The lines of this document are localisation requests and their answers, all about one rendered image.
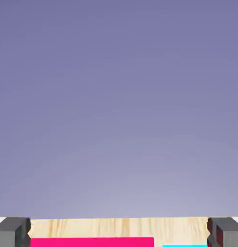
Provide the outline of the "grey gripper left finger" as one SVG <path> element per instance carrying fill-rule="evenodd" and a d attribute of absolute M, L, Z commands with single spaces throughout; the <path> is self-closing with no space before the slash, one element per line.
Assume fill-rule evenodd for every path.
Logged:
<path fill-rule="evenodd" d="M 30 218 L 0 217 L 0 247 L 31 247 L 30 229 Z"/>

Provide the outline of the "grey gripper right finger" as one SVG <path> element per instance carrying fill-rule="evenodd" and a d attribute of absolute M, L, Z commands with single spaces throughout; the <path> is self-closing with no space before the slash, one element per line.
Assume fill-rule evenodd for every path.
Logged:
<path fill-rule="evenodd" d="M 208 247 L 238 247 L 238 221 L 232 217 L 210 217 L 207 220 Z"/>

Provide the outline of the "large cyan box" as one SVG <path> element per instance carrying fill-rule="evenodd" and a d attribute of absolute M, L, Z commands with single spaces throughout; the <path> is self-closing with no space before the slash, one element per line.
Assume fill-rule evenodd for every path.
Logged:
<path fill-rule="evenodd" d="M 162 245 L 162 247 L 208 247 L 207 244 L 205 245 Z"/>

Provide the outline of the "large pink box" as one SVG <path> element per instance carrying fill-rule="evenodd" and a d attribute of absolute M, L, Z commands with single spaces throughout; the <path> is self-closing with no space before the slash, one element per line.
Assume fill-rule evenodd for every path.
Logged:
<path fill-rule="evenodd" d="M 31 247 L 154 247 L 154 238 L 32 238 Z"/>

